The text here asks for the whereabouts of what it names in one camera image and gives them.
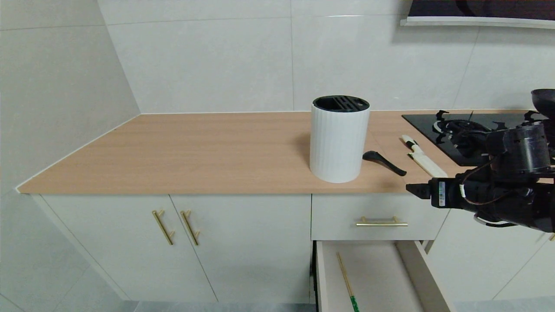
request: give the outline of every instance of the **gold cabinet handle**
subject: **gold cabinet handle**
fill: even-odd
[[[152,210],[152,215],[154,216],[154,219],[156,219],[156,223],[158,223],[158,226],[160,227],[160,230],[162,230],[162,233],[164,233],[164,236],[168,240],[168,244],[173,245],[173,241],[171,240],[171,238],[175,234],[175,231],[171,231],[168,234],[168,231],[166,231],[166,228],[164,227],[164,224],[162,224],[162,221],[160,220],[160,217],[162,217],[164,215],[164,209],[160,209],[159,212],[156,211],[156,210]]]
[[[360,222],[356,223],[357,227],[407,227],[408,223],[399,222],[396,216],[393,216],[391,221],[374,221],[369,222],[366,217],[361,217]]]
[[[193,232],[193,229],[191,228],[191,224],[189,223],[190,215],[191,215],[191,210],[187,210],[187,212],[184,212],[183,210],[181,210],[181,217],[183,217],[183,221],[185,221],[185,225],[187,226],[189,233],[191,233],[191,236],[193,237],[193,243],[195,244],[195,246],[198,246],[200,231]]]

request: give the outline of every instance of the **chopsticks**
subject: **chopsticks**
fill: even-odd
[[[355,312],[359,312],[359,306],[356,304],[355,295],[352,293],[351,284],[349,283],[349,278],[347,277],[347,271],[343,266],[343,261],[341,261],[341,255],[337,252],[337,259],[339,260],[339,266],[341,267],[341,273],[343,273],[343,278],[345,279],[345,285],[347,285],[347,291],[349,292],[349,297],[351,298],[352,308]]]

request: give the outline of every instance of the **kitchen cabinet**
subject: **kitchen cabinet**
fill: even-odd
[[[216,301],[168,195],[43,198],[131,300]]]
[[[453,301],[492,300],[546,239],[526,227],[487,227],[451,209],[428,258]]]
[[[314,194],[312,239],[433,240],[447,212],[412,194]]]
[[[555,295],[555,234],[526,263],[495,299],[518,299]]]
[[[171,199],[218,301],[309,302],[310,194]]]

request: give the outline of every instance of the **gold drawer handle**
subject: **gold drawer handle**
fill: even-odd
[[[406,222],[399,222],[396,216],[393,216],[391,221],[375,221],[375,222],[368,222],[366,217],[361,217],[360,222],[356,223],[357,227],[407,227],[408,223]]]
[[[168,234],[168,231],[166,231],[166,228],[165,228],[164,224],[162,224],[162,221],[160,220],[160,217],[162,217],[164,215],[164,209],[160,209],[159,212],[156,211],[156,210],[152,210],[152,215],[154,216],[154,219],[156,219],[156,223],[158,223],[158,226],[160,227],[160,230],[162,230],[162,233],[164,233],[164,236],[168,240],[168,244],[170,244],[170,246],[173,245],[173,241],[171,241],[171,238],[175,234],[175,231],[171,231]]]
[[[195,246],[198,246],[200,231],[193,232],[193,229],[191,228],[191,224],[189,223],[190,215],[191,215],[191,210],[187,210],[187,212],[184,212],[183,210],[181,210],[181,217],[183,217],[183,221],[185,221],[185,225],[187,226],[189,233],[191,233],[191,236],[193,237],[193,243],[195,244]]]

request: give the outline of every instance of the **black ladle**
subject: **black ladle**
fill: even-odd
[[[368,160],[371,162],[381,162],[383,163],[386,167],[388,167],[389,169],[391,169],[391,171],[395,172],[396,174],[404,177],[407,175],[407,172],[400,169],[399,167],[395,166],[394,164],[390,163],[387,159],[385,159],[385,157],[383,157],[382,155],[380,155],[378,152],[376,152],[375,150],[369,150],[368,152],[364,153],[362,155],[362,158],[364,160]]]

